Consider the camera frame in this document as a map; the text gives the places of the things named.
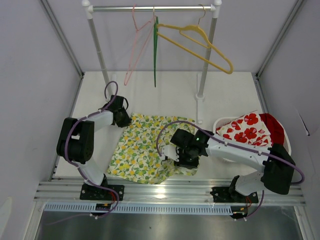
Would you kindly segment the lemon print skirt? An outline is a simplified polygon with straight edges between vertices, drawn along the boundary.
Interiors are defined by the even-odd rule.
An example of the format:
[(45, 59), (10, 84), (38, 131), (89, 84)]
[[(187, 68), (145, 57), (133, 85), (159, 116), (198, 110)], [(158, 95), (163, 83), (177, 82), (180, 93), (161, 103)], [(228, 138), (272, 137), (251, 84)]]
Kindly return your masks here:
[(195, 123), (192, 118), (131, 114), (132, 123), (124, 128), (111, 157), (107, 173), (140, 183), (159, 184), (174, 175), (193, 176), (197, 169), (174, 165), (171, 159), (160, 160), (156, 140), (163, 127), (174, 121)]

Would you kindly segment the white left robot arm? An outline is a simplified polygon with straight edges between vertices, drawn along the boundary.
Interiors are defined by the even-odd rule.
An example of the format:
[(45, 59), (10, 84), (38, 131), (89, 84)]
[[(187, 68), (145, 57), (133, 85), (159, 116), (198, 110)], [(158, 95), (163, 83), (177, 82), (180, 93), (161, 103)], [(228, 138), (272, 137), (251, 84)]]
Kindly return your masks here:
[(63, 121), (56, 152), (78, 170), (87, 186), (92, 186), (90, 192), (97, 200), (105, 199), (109, 188), (106, 175), (93, 159), (95, 133), (108, 126), (128, 127), (132, 122), (128, 107), (125, 97), (112, 95), (98, 111)]

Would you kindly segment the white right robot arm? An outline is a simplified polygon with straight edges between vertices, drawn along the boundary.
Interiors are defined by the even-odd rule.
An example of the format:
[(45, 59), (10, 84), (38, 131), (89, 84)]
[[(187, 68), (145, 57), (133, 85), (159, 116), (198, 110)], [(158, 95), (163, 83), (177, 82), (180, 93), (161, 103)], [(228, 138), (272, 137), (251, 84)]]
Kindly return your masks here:
[(162, 153), (174, 160), (176, 166), (188, 169), (197, 168), (201, 156), (223, 158), (253, 168), (253, 173), (233, 178), (228, 196), (234, 202), (262, 190), (287, 195), (294, 174), (295, 162), (283, 145), (248, 145), (206, 130), (192, 134), (178, 129)]

